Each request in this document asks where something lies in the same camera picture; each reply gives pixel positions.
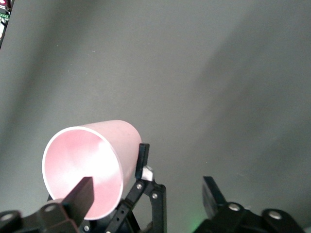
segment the screw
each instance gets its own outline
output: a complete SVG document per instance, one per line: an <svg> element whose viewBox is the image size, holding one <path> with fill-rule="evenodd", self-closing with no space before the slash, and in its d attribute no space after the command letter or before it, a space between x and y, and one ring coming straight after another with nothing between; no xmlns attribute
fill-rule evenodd
<svg viewBox="0 0 311 233"><path fill-rule="evenodd" d="M88 232L89 231L89 226L84 226L84 231Z"/></svg>
<svg viewBox="0 0 311 233"><path fill-rule="evenodd" d="M239 206L237 204L234 204L234 203L231 203L229 205L229 209L233 210L233 211L239 211L240 210Z"/></svg>
<svg viewBox="0 0 311 233"><path fill-rule="evenodd" d="M269 216L277 220L280 220L282 218L282 216L276 211L270 211Z"/></svg>
<svg viewBox="0 0 311 233"><path fill-rule="evenodd" d="M6 215L3 215L3 216L0 218L0 221L6 221L6 220L10 219L11 217L13 217L13 214L6 214Z"/></svg>
<svg viewBox="0 0 311 233"><path fill-rule="evenodd" d="M55 209L55 205L49 205L47 208L45 208L45 212L50 212L52 211L53 209Z"/></svg>

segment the pink cup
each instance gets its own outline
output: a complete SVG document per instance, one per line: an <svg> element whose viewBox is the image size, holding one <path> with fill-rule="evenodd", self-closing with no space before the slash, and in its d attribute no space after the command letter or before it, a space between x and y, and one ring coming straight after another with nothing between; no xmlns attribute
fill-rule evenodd
<svg viewBox="0 0 311 233"><path fill-rule="evenodd" d="M62 199L84 176L92 176L94 203L85 219L109 215L136 167L140 143L138 131L121 120L61 130L43 155L43 179L49 194Z"/></svg>

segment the gray wall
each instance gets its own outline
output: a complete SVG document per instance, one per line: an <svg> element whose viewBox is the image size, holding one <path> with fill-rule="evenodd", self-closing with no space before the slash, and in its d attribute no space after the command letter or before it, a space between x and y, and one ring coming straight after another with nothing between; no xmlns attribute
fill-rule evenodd
<svg viewBox="0 0 311 233"><path fill-rule="evenodd" d="M47 198L49 139L122 119L151 144L168 231L206 217L202 176L311 225L311 2L16 1L0 51L0 210ZM150 220L143 199L135 209Z"/></svg>

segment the cup rim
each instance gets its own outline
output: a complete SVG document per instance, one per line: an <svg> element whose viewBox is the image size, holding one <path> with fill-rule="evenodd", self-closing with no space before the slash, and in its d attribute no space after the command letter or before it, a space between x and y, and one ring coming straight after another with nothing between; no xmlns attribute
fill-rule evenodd
<svg viewBox="0 0 311 233"><path fill-rule="evenodd" d="M65 133L65 132L68 132L68 131L72 131L72 130L84 130L84 131L88 131L90 133L93 133L94 135L98 136L101 140L103 140L105 143L107 143L109 145L109 149L112 150L113 154L115 155L117 161L118 161L118 166L119 166L119 171L120 171L120 174L121 174L121 187L120 187L120 191L119 191L119 196L118 196L118 200L112 207L111 209L109 210L108 213L104 213L103 215L101 216L97 216L97 217L87 217L85 216L84 219L85 220L97 220L97 219L100 219L100 218L103 218L103 217L106 217L108 216L119 204L120 200L121 200L121 197L122 197L122 194L123 194L123 189L124 189L124 174L123 174L123 169L122 169L122 166L121 166L121 163L120 163L120 159L119 159L119 156L117 154L117 152L114 150L114 148L111 146L111 144L108 142L108 140L102 136L99 132L97 132L96 130L93 130L93 129L90 129L88 127L85 127L85 126L72 126L72 127L67 127L65 129L62 129L61 131L57 132L48 142L48 144L46 145L45 149L44 149L44 152L43 152L43 158L42 158L42 176L43 176L43 181L44 181L44 185L49 193L49 195L52 197L52 199L54 200L55 199L55 195L52 194L52 191L48 185L48 181L47 181L47 178L46 178L46 175L45 175L45 160L46 160L46 156L47 156L47 152L48 152L48 149L50 147L50 145L53 143L53 141L61 134Z"/></svg>

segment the green light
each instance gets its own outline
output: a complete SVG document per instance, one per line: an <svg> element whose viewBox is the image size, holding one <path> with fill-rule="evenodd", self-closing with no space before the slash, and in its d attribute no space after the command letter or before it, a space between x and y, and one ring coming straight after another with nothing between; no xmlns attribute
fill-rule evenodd
<svg viewBox="0 0 311 233"><path fill-rule="evenodd" d="M201 219L201 216L193 216L193 218L190 219L190 226L188 232L194 232L202 222L203 219Z"/></svg>

